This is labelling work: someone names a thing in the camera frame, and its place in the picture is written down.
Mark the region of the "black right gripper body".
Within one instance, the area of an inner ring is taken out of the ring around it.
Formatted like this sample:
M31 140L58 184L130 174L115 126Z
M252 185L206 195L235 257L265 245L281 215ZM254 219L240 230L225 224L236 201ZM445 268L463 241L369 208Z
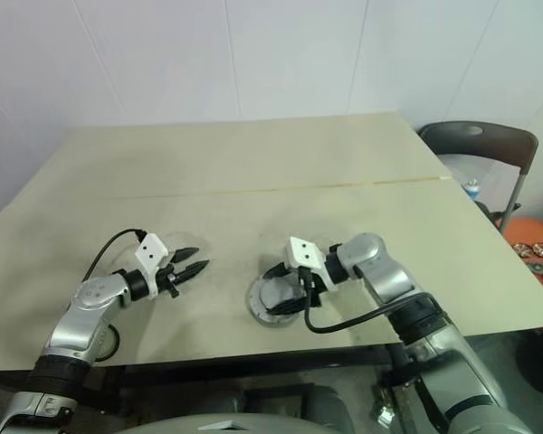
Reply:
M298 281L302 290L299 305L301 309L306 307L320 307L319 294L322 292L322 280L306 267L298 267Z

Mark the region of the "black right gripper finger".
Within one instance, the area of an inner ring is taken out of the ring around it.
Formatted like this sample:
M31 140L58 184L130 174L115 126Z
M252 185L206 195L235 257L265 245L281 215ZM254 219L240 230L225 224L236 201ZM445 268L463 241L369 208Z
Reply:
M276 278L286 278L293 273L293 269L286 266L283 262L280 262L264 272L262 278L266 281L269 281Z
M304 299L289 299L269 308L268 313L273 316L290 316L298 314L305 309Z

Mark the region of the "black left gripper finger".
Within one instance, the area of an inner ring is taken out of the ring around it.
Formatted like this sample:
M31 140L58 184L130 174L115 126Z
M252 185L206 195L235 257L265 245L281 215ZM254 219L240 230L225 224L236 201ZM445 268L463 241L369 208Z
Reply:
M194 278L205 269L209 262L209 259L204 259L186 266L185 269L176 274L176 283L185 283L189 279Z
M176 249L173 253L173 256L169 260L172 264L177 264L180 262L183 262L189 258L191 258L193 255L195 255L199 249L197 247L184 247L181 249Z

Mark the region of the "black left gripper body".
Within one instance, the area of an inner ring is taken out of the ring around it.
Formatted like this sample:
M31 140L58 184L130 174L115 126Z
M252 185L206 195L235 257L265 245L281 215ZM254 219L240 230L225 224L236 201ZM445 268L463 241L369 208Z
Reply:
M172 298L178 297L180 292L177 286L180 280L180 272L176 271L172 264L165 266L160 270L160 292L167 292Z

